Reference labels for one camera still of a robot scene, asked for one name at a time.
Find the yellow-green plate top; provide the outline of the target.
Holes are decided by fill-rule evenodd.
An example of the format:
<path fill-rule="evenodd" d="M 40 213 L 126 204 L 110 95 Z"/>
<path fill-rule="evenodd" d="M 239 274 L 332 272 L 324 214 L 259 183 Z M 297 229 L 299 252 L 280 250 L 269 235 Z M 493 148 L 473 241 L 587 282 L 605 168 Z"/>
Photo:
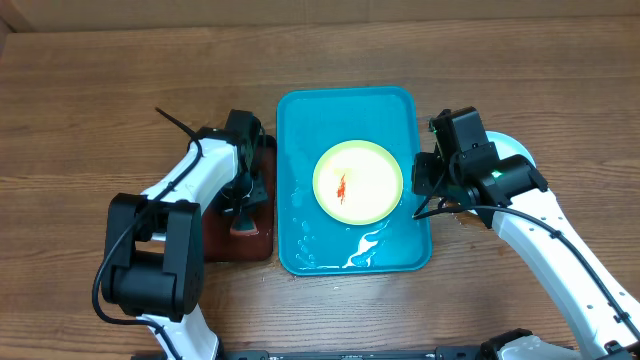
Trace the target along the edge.
<path fill-rule="evenodd" d="M 369 225 L 387 217 L 404 188 L 397 160 L 382 146 L 365 140 L 334 145 L 318 160 L 312 188 L 331 218 L 348 225 Z"/>

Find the light blue plate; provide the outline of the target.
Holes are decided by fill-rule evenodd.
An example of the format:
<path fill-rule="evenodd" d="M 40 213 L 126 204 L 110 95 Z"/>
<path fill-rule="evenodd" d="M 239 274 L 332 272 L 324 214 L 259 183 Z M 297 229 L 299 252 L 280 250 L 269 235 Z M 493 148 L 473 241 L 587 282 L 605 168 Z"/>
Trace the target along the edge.
<path fill-rule="evenodd" d="M 528 150 L 499 132 L 486 132 L 452 163 L 451 198 L 463 206 L 508 207 L 514 196 L 546 187 Z"/>

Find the orange green sponge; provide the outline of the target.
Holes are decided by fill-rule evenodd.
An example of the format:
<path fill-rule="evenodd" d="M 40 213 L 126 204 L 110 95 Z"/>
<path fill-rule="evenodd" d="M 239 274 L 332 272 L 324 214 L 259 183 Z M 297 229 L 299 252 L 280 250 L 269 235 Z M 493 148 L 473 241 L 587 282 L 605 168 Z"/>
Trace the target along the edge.
<path fill-rule="evenodd" d="M 253 236 L 258 233 L 257 225 L 250 215 L 242 213 L 234 217 L 230 227 L 230 234 L 232 236 Z"/>

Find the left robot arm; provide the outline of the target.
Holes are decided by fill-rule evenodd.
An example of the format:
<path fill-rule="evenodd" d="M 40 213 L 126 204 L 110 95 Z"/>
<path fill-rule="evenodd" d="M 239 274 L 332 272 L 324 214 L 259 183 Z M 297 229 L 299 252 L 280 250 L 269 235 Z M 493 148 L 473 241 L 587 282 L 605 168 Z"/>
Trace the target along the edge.
<path fill-rule="evenodd" d="M 222 359 L 199 306 L 205 263 L 271 256 L 277 143 L 249 111 L 231 110 L 221 129 L 173 123 L 189 137 L 182 160 L 109 204 L 92 306 L 106 323 L 148 328 L 163 359 Z"/>

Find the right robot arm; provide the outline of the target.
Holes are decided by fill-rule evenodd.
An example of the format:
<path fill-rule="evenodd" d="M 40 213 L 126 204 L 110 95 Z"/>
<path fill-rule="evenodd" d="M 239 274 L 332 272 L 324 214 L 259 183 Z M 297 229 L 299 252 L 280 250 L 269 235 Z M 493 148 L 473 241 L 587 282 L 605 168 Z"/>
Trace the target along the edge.
<path fill-rule="evenodd" d="M 639 354 L 639 302 L 609 273 L 565 217 L 546 179 L 524 156 L 490 145 L 421 152 L 412 190 L 452 201 L 416 219 L 475 212 L 523 259 L 565 318 L 583 359 Z"/>

